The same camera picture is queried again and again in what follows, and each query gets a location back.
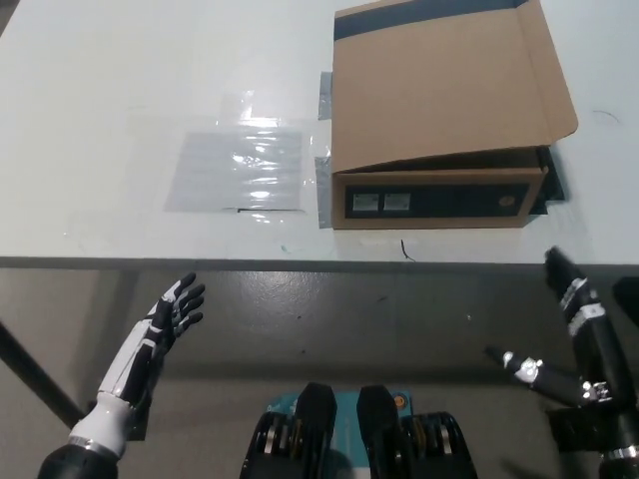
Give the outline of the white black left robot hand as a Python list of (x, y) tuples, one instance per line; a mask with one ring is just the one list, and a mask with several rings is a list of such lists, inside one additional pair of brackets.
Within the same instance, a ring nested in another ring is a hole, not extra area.
[(98, 392), (110, 394), (137, 408), (152, 395), (165, 356), (176, 340), (204, 314), (205, 286), (190, 272), (166, 290), (124, 340)]

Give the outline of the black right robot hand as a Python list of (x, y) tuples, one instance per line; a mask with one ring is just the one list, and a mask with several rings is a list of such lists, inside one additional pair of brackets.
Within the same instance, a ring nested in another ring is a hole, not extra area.
[(518, 382), (564, 407), (547, 413), (562, 452), (596, 451), (606, 461), (638, 457), (638, 398), (609, 314), (587, 275), (558, 247), (545, 254), (577, 370), (497, 346), (486, 355)]

